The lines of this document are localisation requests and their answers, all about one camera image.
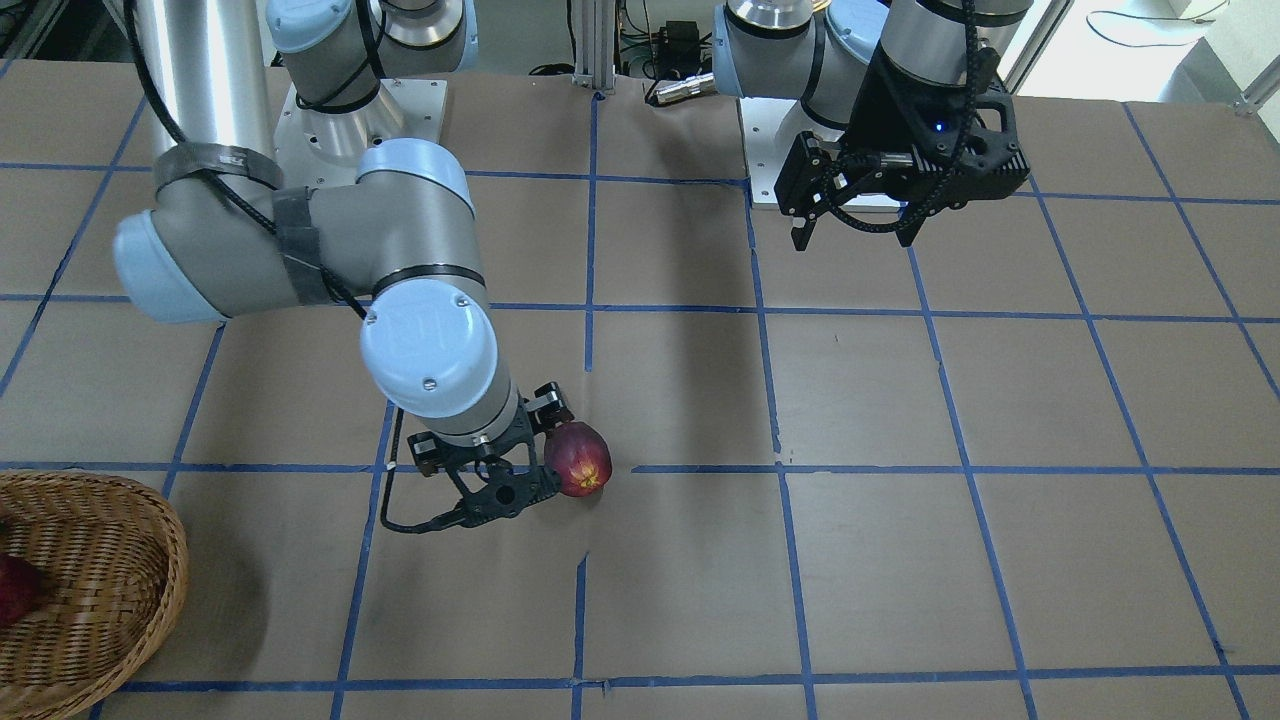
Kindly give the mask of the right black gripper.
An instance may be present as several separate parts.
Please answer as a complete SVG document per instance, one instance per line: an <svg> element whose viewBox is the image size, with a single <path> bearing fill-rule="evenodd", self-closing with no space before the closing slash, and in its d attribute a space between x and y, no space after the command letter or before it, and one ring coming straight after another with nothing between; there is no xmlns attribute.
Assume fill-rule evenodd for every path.
<svg viewBox="0 0 1280 720"><path fill-rule="evenodd" d="M572 420L563 389L549 382L531 398L518 398L512 423L497 439L462 447L429 430L411 436L408 448L419 471L424 477L444 473L460 492L453 509L411 528L475 528L516 518L526 507L556 497L562 477L539 459L536 438Z"/></svg>

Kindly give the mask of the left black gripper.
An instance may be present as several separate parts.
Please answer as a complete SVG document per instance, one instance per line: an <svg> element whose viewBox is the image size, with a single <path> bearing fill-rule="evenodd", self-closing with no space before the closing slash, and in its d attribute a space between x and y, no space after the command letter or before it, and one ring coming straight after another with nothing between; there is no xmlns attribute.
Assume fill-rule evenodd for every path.
<svg viewBox="0 0 1280 720"><path fill-rule="evenodd" d="M960 167L938 202L969 202L1006 199L1030 173L1030 163L1018 137L1012 99L996 74L1000 54L992 47L978 53L979 94L977 110L998 115L1001 127L991 129L974 120L960 158ZM961 123L970 118L964 85L934 85L901 70L878 47L854 102L850 122L838 143L828 147L810 133L800 133L774 183L780 210L791 215L790 238L796 251L812 242L819 215L815 196L820 172L844 159L849 182L865 174L868 193L886 193L908 202L899 218L895 237L910 249L936 209L924 204L934 184L952 165L954 146Z"/></svg>

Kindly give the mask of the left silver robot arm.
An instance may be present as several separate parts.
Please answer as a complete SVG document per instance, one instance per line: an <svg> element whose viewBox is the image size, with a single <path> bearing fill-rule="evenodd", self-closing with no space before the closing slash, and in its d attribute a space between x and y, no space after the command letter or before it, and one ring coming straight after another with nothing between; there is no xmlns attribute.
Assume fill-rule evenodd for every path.
<svg viewBox="0 0 1280 720"><path fill-rule="evenodd" d="M1029 1L726 1L712 69L732 97L790 100L772 199L803 251L822 217L909 247L945 210L1030 174L998 65Z"/></svg>

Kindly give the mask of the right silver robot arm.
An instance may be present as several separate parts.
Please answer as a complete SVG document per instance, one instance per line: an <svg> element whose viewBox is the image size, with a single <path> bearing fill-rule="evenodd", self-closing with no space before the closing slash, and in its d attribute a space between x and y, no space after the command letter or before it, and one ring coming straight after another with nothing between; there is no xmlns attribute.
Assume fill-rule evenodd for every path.
<svg viewBox="0 0 1280 720"><path fill-rule="evenodd" d="M562 491L538 437L572 421L556 383L524 397L500 355L456 156L392 86L466 65L471 1L125 1L161 131L155 205L124 219L116 274L165 323L343 302L364 364L425 475L458 503L421 534L515 518Z"/></svg>

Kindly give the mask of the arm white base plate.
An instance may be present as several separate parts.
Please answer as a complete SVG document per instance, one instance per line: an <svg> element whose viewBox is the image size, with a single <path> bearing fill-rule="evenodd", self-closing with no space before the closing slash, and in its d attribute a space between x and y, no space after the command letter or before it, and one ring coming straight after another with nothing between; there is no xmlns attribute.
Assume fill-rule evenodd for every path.
<svg viewBox="0 0 1280 720"><path fill-rule="evenodd" d="M384 79L364 108L324 114L302 109L291 86L274 131L275 161L288 186L351 184L369 149L402 137L438 142L445 100L443 79Z"/></svg>
<svg viewBox="0 0 1280 720"><path fill-rule="evenodd" d="M778 208L774 183L795 137L812 131L818 138L836 141L844 133L813 120L796 99L741 97L742 149L755 208Z"/></svg>

